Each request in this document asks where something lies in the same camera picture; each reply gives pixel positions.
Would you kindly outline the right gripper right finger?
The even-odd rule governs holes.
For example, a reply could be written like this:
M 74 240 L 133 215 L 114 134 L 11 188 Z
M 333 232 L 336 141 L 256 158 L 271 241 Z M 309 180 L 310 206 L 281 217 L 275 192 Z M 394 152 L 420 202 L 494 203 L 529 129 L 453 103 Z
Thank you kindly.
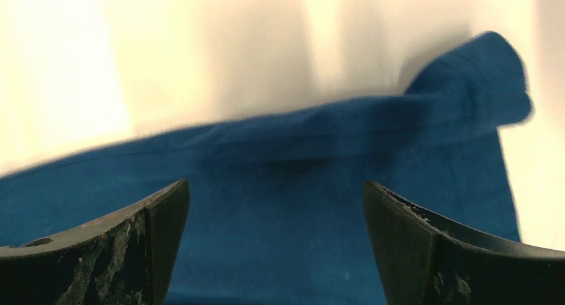
M 364 219 L 388 304 L 564 303 L 564 253 L 507 240 L 364 183 Z

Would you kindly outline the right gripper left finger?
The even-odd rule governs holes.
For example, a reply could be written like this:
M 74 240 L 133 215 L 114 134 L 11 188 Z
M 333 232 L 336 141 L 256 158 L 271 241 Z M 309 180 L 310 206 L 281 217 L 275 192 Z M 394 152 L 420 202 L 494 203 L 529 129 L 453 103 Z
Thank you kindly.
M 2 304 L 163 304 L 189 212 L 187 180 L 74 228 L 1 248 Z

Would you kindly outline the blue mickey print t-shirt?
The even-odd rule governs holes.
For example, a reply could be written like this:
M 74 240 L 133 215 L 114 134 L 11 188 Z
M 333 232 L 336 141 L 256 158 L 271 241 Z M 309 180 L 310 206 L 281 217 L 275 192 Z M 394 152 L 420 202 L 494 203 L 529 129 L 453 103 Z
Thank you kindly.
M 401 96 L 181 129 L 3 177 L 1 243 L 185 178 L 168 304 L 382 304 L 363 182 L 518 240 L 497 128 L 530 109 L 520 57 L 488 32 L 429 63 Z

